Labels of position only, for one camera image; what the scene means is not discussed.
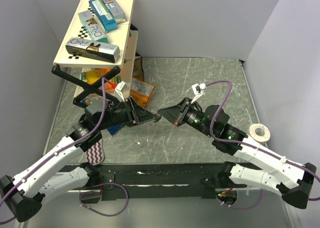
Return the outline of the small padlock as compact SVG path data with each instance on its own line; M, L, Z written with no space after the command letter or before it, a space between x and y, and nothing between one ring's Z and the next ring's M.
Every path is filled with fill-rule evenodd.
M156 118L155 118L155 120L154 120L154 123L157 123L157 122L159 122L160 120L161 120L161 116L160 115L157 115L156 116Z

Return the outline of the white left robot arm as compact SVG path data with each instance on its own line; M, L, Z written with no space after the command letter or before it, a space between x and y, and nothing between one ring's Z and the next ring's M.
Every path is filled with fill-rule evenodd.
M141 107L133 98L111 107L104 98L92 101L60 142L41 159L21 173L0 179L1 204L6 204L18 222L24 222L39 212L51 199L69 190L95 188L99 172L89 162L56 176L70 160L87 152L102 138L101 131L115 125L133 127L149 121L158 122L160 116Z

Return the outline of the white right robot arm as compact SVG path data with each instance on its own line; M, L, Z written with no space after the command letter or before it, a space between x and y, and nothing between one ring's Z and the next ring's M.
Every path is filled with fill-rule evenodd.
M271 191L293 207L307 207L311 200L313 174L317 169L311 163L297 163L268 150L245 132L230 125L230 117L218 105L210 105L203 111L197 102L183 98L177 105L159 109L158 114L174 126L187 124L212 137L212 145L219 151L256 166L253 169L224 163L225 171L218 175L222 186L245 184L247 187Z

